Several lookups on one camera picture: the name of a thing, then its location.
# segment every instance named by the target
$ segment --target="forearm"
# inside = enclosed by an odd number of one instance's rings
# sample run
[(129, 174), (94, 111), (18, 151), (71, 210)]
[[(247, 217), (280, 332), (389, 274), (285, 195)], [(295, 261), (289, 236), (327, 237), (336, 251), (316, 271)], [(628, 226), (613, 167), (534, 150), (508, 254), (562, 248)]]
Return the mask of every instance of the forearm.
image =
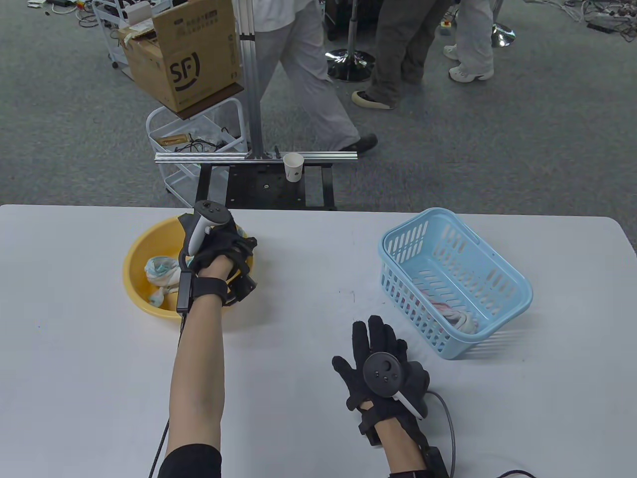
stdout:
[[(223, 266), (206, 275), (226, 278), (229, 269)], [(187, 316), (170, 386), (167, 453), (192, 443), (220, 449), (225, 400), (221, 308), (218, 296), (206, 295), (194, 301)]]
[(424, 470), (425, 462), (420, 448), (407, 435), (396, 418), (376, 423), (376, 432), (383, 444), (391, 473)]

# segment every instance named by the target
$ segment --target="yellow basin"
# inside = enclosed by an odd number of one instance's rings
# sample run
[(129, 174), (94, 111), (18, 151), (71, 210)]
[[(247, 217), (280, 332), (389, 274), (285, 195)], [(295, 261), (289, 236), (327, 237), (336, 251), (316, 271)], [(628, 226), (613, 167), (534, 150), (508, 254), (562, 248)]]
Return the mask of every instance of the yellow basin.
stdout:
[[(133, 303), (150, 315), (176, 322), (182, 320), (176, 312), (177, 293), (168, 294), (161, 308), (149, 304), (148, 298), (156, 292), (158, 287), (148, 281), (144, 267), (148, 260), (155, 256), (177, 259), (184, 238), (185, 233), (179, 219), (176, 217), (166, 219), (143, 233), (131, 246), (124, 260), (124, 287)], [(253, 258), (249, 257), (247, 263), (252, 270)]]

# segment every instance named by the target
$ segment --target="light blue plastic basket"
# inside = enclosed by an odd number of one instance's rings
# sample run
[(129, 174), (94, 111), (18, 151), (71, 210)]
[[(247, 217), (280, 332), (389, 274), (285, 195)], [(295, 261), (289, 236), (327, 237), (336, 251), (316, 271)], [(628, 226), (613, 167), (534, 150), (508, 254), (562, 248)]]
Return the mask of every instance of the light blue plastic basket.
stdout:
[[(447, 209), (392, 229), (378, 249), (383, 290), (445, 359), (489, 338), (533, 300), (529, 281)], [(431, 302), (471, 313), (477, 332), (455, 329)]]

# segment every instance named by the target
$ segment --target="paper cup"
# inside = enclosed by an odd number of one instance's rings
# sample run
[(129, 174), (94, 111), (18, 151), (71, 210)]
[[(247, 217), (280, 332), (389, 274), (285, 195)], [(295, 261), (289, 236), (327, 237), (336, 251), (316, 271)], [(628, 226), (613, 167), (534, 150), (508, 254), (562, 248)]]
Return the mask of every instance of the paper cup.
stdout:
[(305, 161), (305, 159), (298, 153), (288, 153), (283, 156), (285, 179), (289, 182), (299, 181), (303, 174), (303, 161)]

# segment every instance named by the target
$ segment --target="chrome stand base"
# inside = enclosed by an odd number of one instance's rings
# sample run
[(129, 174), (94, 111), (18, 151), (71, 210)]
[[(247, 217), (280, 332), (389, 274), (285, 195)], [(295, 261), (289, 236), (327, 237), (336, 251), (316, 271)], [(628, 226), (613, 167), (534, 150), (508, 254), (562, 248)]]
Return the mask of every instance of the chrome stand base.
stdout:
[(508, 47), (515, 41), (515, 32), (500, 23), (493, 24), (491, 33), (491, 46), (493, 48)]
[(327, 74), (344, 82), (364, 82), (369, 80), (376, 59), (366, 52), (354, 50), (349, 56), (347, 48), (327, 52)]

